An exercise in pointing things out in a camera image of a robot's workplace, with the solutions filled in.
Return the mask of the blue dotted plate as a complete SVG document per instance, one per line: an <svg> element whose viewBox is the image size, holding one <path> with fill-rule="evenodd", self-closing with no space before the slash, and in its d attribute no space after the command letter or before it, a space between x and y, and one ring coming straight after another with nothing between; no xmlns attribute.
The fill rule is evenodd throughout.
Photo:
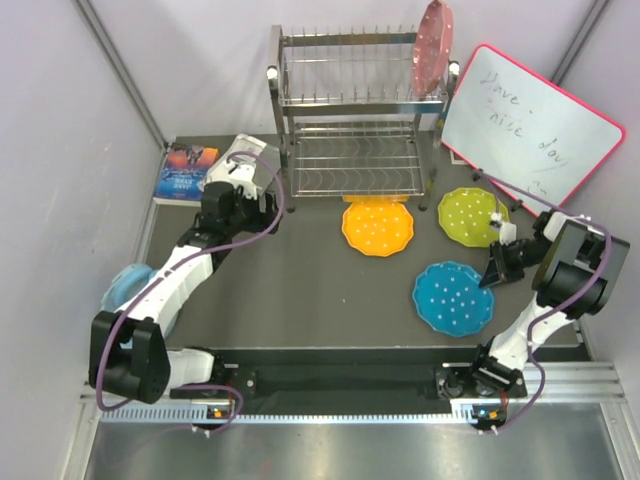
<svg viewBox="0 0 640 480"><path fill-rule="evenodd" d="M493 318L495 298L479 286L469 265L445 261L429 265L415 279L412 300L418 316L435 332L461 338L479 333Z"/></svg>

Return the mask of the green dotted plate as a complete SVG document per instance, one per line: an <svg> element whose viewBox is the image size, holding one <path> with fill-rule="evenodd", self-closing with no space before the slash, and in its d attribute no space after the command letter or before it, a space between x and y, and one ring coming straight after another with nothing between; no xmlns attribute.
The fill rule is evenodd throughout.
<svg viewBox="0 0 640 480"><path fill-rule="evenodd" d="M438 223L453 241L470 248L488 248L499 239L490 222L509 222L507 207L494 194L477 187L446 193L438 205Z"/></svg>

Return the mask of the orange dotted plate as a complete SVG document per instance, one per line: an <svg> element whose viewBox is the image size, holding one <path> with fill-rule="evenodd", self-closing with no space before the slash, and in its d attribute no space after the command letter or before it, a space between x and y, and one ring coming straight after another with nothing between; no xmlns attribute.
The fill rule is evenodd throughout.
<svg viewBox="0 0 640 480"><path fill-rule="evenodd" d="M402 201L369 197L350 203L342 215L347 244L369 257L402 252L414 237L414 218Z"/></svg>

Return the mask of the pink dotted plate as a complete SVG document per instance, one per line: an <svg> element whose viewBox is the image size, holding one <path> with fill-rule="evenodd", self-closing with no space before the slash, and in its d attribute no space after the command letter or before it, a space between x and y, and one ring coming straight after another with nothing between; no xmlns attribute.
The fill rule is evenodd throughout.
<svg viewBox="0 0 640 480"><path fill-rule="evenodd" d="M412 91L418 98L433 92L448 66L453 43L453 12L444 1L431 1L416 32Z"/></svg>

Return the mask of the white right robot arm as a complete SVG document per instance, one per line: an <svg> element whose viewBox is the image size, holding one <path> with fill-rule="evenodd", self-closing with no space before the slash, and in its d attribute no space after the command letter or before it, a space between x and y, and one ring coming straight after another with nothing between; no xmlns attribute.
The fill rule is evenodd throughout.
<svg viewBox="0 0 640 480"><path fill-rule="evenodd" d="M467 370L469 388L487 397L508 393L522 370L557 330L599 313L611 297L631 244L558 210L540 214L531 239L500 239L489 247L480 286L510 284L536 267L533 299L502 333L477 350Z"/></svg>

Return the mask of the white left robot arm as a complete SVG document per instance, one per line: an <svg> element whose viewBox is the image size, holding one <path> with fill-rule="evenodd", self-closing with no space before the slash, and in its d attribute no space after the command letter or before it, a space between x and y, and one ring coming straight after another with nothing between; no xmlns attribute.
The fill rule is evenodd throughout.
<svg viewBox="0 0 640 480"><path fill-rule="evenodd" d="M284 188L256 199L240 186L206 186L201 206L166 263L133 298L91 323L88 381L101 410L105 393L124 402L153 404L168 390L191 385L205 396L226 387L227 374L215 353L201 347L170 350L165 334L191 294L221 266L233 249L276 232L284 213Z"/></svg>

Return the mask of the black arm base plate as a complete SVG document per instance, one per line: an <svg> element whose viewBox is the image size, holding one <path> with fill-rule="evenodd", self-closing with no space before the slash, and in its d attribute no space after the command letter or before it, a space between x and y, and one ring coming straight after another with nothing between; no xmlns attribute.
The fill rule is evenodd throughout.
<svg viewBox="0 0 640 480"><path fill-rule="evenodd" d="M428 399L526 395L523 373L491 359L486 347L225 349L214 353L209 383L249 400L279 393L412 391Z"/></svg>

